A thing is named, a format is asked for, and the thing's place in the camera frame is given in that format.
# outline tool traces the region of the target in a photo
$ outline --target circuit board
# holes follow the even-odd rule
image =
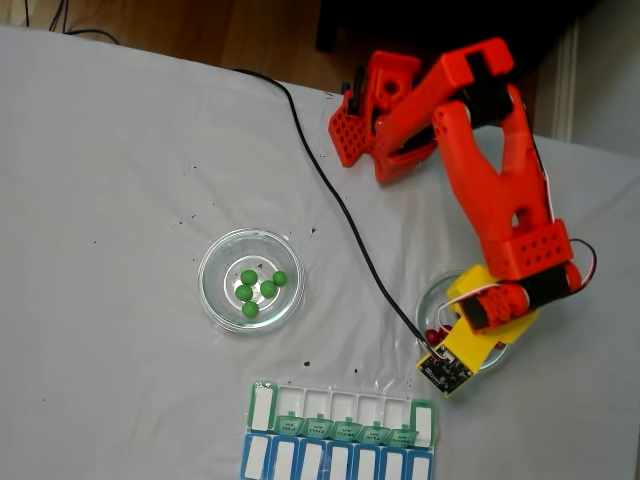
[[[418,370],[438,387],[438,390],[445,397],[448,397],[464,382],[469,380],[473,376],[473,372],[444,345],[440,345],[436,352],[443,358],[440,359],[429,355],[418,365]]]

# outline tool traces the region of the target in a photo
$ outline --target yellow plastic part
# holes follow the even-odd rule
[[[453,299],[483,285],[495,282],[496,279],[489,274],[486,267],[483,265],[474,265],[460,275],[449,287],[447,297]],[[453,326],[447,337],[438,344],[436,350],[440,346],[445,346],[474,374],[478,373],[496,343],[502,342],[509,345],[515,342],[538,316],[538,311],[536,310],[502,327],[476,335],[471,330],[467,319],[464,318],[460,305],[454,304],[451,308],[457,312],[461,318]],[[431,354],[424,356],[417,365],[420,366],[430,356]]]

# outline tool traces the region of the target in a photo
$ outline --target green pill organizer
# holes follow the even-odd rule
[[[392,398],[256,382],[247,427],[252,432],[356,442],[400,449],[433,449],[435,407],[427,399]]]

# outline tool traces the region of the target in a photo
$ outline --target clear glass dish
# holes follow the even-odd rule
[[[249,319],[242,313],[243,302],[235,290],[242,284],[240,274],[251,269],[258,274],[252,300],[260,309]],[[273,273],[287,274],[287,284],[275,297],[265,298],[260,284]],[[232,332],[263,332],[273,329],[294,313],[304,291],[304,269],[300,257],[278,235],[254,228],[229,232],[218,239],[204,255],[198,269],[200,302],[211,319]]]
[[[449,300],[447,297],[447,289],[462,273],[462,271],[443,273],[436,277],[433,282],[423,290],[418,299],[415,314],[416,325],[423,334],[430,328],[439,330],[439,325],[436,325],[435,320],[438,307]],[[458,318],[455,312],[449,308],[445,308],[440,314],[440,321],[445,325],[454,325],[458,321]],[[487,360],[480,367],[480,372],[485,372],[498,365],[507,355],[510,348],[510,345],[506,345],[502,350],[496,348],[491,350]]]

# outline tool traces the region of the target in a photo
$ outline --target wooden floor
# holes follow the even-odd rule
[[[28,1],[31,27],[47,29],[59,0]],[[128,47],[248,68],[332,92],[377,49],[435,59],[430,52],[346,32],[333,52],[320,53],[314,48],[319,13],[320,0],[70,0],[67,28],[100,28]],[[0,0],[0,22],[23,25],[24,19],[24,0]],[[532,109],[535,75],[520,87]]]

